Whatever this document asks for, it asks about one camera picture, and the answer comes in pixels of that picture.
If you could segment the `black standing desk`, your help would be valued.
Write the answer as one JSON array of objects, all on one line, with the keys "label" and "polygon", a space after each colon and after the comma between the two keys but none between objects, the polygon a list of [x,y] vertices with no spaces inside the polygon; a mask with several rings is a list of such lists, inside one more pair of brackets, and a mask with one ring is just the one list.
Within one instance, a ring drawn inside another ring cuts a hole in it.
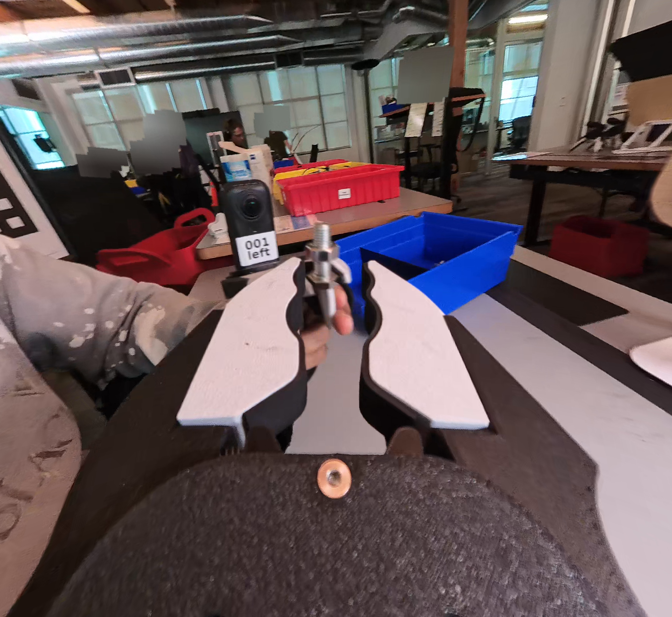
[{"label": "black standing desk", "polygon": [[[418,138],[415,150],[412,149],[412,138],[404,137],[400,162],[402,166],[401,182],[403,187],[411,189],[413,181],[420,192],[425,191],[425,183],[431,180],[433,187],[438,189],[438,196],[445,200],[451,200],[454,193],[454,178],[459,174],[459,159],[461,152],[470,149],[477,126],[483,113],[486,95],[480,88],[475,87],[452,87],[449,96],[439,103],[427,105],[426,112],[432,110],[432,121],[438,122],[438,112],[443,111],[440,121],[440,134],[438,159],[434,159],[432,151],[427,150],[427,161],[422,159],[421,137]],[[463,108],[469,104],[478,104],[476,109],[475,124],[465,146],[461,146],[461,134],[463,126]]]}]

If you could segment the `silver steel bolt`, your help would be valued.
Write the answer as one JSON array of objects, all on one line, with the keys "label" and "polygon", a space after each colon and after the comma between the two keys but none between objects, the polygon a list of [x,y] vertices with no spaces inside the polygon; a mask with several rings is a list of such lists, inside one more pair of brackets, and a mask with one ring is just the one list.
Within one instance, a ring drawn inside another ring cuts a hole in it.
[{"label": "silver steel bolt", "polygon": [[[324,222],[315,222],[313,227],[313,239],[319,248],[326,248],[335,243],[331,236],[331,227]],[[321,308],[323,319],[328,327],[336,311],[335,302],[335,274],[333,264],[315,266],[310,262],[307,265],[307,279],[313,287],[315,296]]]}]

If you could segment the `red plastic tote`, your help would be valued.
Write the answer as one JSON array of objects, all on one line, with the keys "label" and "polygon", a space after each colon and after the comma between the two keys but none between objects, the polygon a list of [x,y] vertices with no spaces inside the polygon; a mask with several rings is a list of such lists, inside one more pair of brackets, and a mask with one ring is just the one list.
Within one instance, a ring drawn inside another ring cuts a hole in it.
[{"label": "red plastic tote", "polygon": [[397,198],[401,166],[361,165],[300,176],[279,177],[283,205],[293,217]]},{"label": "red plastic tote", "polygon": [[319,168],[327,167],[332,165],[337,165],[346,162],[345,159],[328,159],[328,160],[318,160],[315,162],[305,162],[298,163],[296,159],[282,159],[273,162],[273,169],[276,173],[281,173],[284,171],[290,171],[295,169],[310,169],[310,168]]}]

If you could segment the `red floor box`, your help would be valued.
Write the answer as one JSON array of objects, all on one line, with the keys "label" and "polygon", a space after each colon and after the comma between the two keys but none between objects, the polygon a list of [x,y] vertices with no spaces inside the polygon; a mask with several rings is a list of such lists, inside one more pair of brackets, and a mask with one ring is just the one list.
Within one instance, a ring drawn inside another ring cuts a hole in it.
[{"label": "red floor box", "polygon": [[649,232],[613,219],[573,216],[555,226],[548,256],[602,278],[641,275]]}]

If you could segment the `grey table wooden edge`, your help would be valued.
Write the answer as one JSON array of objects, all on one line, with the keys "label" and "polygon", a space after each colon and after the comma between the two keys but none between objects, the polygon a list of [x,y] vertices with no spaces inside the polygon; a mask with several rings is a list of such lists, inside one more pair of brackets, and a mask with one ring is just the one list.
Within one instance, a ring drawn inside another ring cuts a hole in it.
[{"label": "grey table wooden edge", "polygon": [[[416,217],[422,212],[448,215],[452,211],[451,200],[401,188],[398,198],[320,212],[316,214],[316,219],[330,224],[332,237],[339,239],[345,235],[385,225],[399,218]],[[310,238],[310,229],[279,233],[277,235],[279,252],[281,255],[296,253]],[[206,234],[197,244],[196,255],[200,260],[225,258],[232,255],[232,246],[227,242],[217,243]]]}]

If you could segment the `black framed marker board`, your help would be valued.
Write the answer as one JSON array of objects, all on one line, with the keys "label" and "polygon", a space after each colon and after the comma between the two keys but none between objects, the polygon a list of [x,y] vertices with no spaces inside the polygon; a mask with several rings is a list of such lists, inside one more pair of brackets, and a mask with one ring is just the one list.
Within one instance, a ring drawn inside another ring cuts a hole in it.
[{"label": "black framed marker board", "polygon": [[72,247],[29,174],[28,160],[1,123],[1,235],[60,260]]}]

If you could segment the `blue white wipes canister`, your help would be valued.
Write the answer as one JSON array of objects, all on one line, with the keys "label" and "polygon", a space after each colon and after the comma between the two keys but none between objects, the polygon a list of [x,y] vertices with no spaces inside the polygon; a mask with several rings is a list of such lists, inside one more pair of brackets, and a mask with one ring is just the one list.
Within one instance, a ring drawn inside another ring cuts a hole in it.
[{"label": "blue white wipes canister", "polygon": [[250,157],[246,152],[222,154],[220,166],[227,184],[253,179]]}]

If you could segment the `person's left hand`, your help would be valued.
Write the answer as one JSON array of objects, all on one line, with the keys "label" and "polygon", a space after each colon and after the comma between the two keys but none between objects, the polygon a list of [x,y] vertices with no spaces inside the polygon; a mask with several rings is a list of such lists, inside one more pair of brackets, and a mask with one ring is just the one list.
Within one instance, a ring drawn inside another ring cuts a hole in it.
[{"label": "person's left hand", "polygon": [[354,320],[346,291],[340,285],[336,285],[334,291],[336,311],[331,320],[331,327],[323,322],[320,313],[316,314],[307,303],[304,304],[304,328],[300,335],[304,345],[307,371],[314,370],[325,361],[332,332],[347,336],[354,330]]}]

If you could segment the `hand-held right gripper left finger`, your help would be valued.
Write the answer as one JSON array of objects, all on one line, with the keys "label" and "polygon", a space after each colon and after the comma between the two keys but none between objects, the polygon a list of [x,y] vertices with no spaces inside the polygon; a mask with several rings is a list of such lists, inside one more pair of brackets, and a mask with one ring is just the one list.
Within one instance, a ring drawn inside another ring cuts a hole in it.
[{"label": "hand-held right gripper left finger", "polygon": [[226,303],[177,412],[183,427],[230,428],[240,446],[254,428],[277,436],[307,404],[305,265],[289,258]]}]

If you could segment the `person's left forearm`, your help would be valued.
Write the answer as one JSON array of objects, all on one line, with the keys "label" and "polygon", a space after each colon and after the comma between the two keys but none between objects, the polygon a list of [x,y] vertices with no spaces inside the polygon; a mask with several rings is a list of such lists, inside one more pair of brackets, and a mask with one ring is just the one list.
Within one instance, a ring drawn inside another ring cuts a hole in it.
[{"label": "person's left forearm", "polygon": [[222,302],[56,260],[1,236],[1,394],[30,372],[99,388],[151,373]]}]

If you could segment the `instruction sheet stand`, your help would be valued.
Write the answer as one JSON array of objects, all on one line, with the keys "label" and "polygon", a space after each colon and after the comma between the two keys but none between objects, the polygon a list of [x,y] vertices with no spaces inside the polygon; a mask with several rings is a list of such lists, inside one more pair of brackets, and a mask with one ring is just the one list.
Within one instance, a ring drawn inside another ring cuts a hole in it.
[{"label": "instruction sheet stand", "polygon": [[[652,187],[650,203],[653,215],[671,227],[671,159]],[[671,386],[671,337],[636,346],[629,354],[636,366]]]}]

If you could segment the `white cardboard box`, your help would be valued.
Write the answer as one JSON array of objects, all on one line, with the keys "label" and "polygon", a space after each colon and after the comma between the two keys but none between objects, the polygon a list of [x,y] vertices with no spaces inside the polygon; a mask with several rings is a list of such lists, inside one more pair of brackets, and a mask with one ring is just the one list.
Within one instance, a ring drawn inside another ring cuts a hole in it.
[{"label": "white cardboard box", "polygon": [[273,192],[273,158],[267,144],[253,146],[247,151],[251,177],[262,181],[270,192]]}]

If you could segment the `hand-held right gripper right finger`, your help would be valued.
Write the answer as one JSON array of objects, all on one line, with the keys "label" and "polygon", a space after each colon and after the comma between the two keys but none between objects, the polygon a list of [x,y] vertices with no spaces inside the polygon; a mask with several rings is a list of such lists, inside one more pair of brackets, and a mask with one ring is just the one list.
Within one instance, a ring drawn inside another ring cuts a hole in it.
[{"label": "hand-held right gripper right finger", "polygon": [[362,376],[373,392],[432,429],[486,429],[489,416],[441,308],[379,261],[364,264],[373,325]]}]

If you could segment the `wooden table black legs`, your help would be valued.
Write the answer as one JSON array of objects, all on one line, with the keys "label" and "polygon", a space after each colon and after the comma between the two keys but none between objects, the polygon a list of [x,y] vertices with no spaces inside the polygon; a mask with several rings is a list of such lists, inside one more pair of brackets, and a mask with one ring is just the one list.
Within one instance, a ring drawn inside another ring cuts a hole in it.
[{"label": "wooden table black legs", "polygon": [[608,200],[618,195],[643,198],[671,158],[671,151],[570,152],[555,149],[537,153],[499,155],[492,162],[509,167],[509,177],[532,185],[524,226],[524,247],[539,243],[540,224],[548,185],[591,188],[600,195],[598,217],[605,215]]}]

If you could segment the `blue plastic bin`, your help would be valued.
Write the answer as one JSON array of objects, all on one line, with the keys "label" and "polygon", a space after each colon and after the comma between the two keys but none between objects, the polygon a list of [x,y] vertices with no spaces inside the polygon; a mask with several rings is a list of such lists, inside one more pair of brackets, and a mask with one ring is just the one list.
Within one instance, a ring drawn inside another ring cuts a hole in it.
[{"label": "blue plastic bin", "polygon": [[423,212],[338,241],[351,270],[352,313],[363,319],[363,264],[379,261],[408,280],[444,315],[502,283],[523,227]]}]

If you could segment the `yellow plastic tote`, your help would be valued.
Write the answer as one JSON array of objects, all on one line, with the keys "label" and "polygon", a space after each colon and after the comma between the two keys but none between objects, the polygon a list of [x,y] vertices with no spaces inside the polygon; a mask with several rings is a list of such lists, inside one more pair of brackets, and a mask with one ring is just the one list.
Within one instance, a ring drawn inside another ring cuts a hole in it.
[{"label": "yellow plastic tote", "polygon": [[341,164],[337,165],[332,165],[332,166],[327,166],[327,167],[319,167],[319,168],[310,168],[310,169],[295,169],[295,170],[290,170],[290,171],[285,171],[281,173],[276,173],[273,176],[273,179],[277,182],[280,180],[284,179],[289,179],[293,177],[300,177],[300,176],[308,176],[312,174],[321,174],[325,172],[330,172],[330,171],[337,171],[341,169],[349,169],[349,168],[357,168],[364,166],[366,163],[361,162],[361,161],[346,161]]}]

